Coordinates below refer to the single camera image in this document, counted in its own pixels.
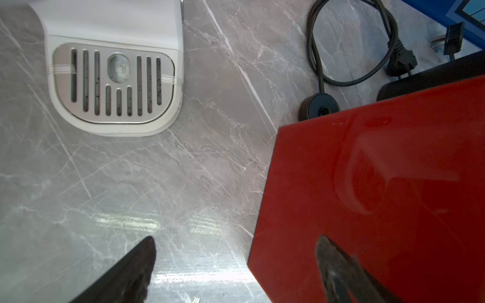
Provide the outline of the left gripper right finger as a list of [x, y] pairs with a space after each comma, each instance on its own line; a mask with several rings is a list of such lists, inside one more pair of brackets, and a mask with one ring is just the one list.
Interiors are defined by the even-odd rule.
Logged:
[[317, 264], [328, 302], [397, 302], [398, 297], [370, 275], [353, 256], [321, 235]]

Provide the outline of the black coffee machine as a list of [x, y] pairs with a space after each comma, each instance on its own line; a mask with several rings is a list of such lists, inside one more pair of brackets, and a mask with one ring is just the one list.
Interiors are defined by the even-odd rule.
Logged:
[[378, 92], [376, 101], [380, 102], [483, 75], [484, 50], [481, 50], [401, 80], [387, 83]]

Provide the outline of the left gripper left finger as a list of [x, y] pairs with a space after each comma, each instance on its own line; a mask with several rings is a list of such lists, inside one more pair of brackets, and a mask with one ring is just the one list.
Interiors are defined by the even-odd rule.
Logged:
[[156, 259], [147, 236], [73, 302], [145, 302]]

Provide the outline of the red Nespresso coffee machine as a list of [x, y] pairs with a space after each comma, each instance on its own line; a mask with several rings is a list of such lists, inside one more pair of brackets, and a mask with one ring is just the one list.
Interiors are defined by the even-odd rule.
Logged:
[[248, 266], [272, 302], [325, 302], [317, 242], [390, 300], [484, 301], [484, 78], [280, 128]]

